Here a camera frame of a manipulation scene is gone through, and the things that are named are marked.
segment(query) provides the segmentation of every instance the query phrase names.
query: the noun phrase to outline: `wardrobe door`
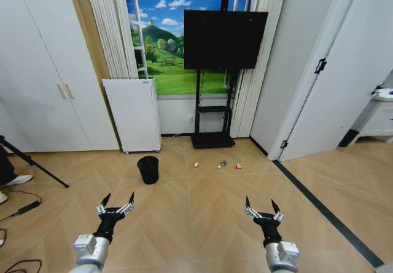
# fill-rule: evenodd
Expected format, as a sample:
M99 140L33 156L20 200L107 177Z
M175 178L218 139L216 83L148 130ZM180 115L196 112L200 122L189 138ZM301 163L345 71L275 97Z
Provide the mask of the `wardrobe door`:
M0 0L0 98L37 152L91 150L24 0Z
M13 146L21 152L34 152L34 147L30 144L26 135L22 132L18 124L11 118L0 99L0 135L6 138Z
M26 0L94 150L119 149L72 0Z

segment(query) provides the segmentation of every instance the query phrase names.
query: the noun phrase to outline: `wooden floor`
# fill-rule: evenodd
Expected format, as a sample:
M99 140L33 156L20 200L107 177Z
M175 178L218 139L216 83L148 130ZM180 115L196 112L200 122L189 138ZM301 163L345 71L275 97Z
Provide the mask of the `wooden floor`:
M393 144L374 138L283 165L385 263L393 263Z
M76 259L75 238L94 232L99 224L95 205L111 192L109 206L121 206L132 191L136 207L116 226L105 272L269 272L262 231L244 213L246 195L257 210L272 212L273 198L286 213L279 232L298 245L300 272L372 272L357 250L249 139L237 139L232 148L209 150L193 149L189 137L166 139L161 152L153 154L160 160L160 180L155 185L143 184L136 167L145 153L34 154L37 162L70 184L68 189L12 156L18 174L34 174L18 189L38 193L44 202L0 222L9 230L0 248L0 272L29 258L43 260L41 272L67 272ZM380 145L357 144L285 165L389 261L393 156L390 146ZM228 165L217 169L222 160ZM237 163L243 169L235 169ZM1 218L35 200L3 192L10 199L0 206Z

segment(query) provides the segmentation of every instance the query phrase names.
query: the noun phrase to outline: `green hill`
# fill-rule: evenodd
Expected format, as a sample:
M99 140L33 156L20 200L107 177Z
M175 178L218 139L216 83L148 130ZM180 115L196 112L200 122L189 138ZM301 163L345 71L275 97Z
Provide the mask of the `green hill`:
M143 28L142 33L143 33L143 39L146 39L146 37L150 37L152 38L152 41L154 43L157 43L159 39L164 39L165 41L172 39L177 44L180 43L180 40L174 34L168 31L164 31L163 29L160 29L154 25L150 25L147 26L146 28Z

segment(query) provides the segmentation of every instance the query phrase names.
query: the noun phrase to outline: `television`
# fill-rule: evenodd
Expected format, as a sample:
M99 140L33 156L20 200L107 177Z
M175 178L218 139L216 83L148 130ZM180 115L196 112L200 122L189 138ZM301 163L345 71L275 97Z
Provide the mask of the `television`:
M268 12L184 10L185 69L250 69Z

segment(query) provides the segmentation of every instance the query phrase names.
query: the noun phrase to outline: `curtain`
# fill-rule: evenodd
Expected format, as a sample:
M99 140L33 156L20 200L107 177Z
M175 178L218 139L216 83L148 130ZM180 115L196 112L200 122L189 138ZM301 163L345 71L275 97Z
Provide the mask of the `curtain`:
M260 44L257 64L254 69L243 69L238 78L233 101L233 116L230 135L249 137L252 122L269 60L274 34L283 0L252 0L251 11L269 12L263 39Z
M112 79L138 79L125 0L90 0Z

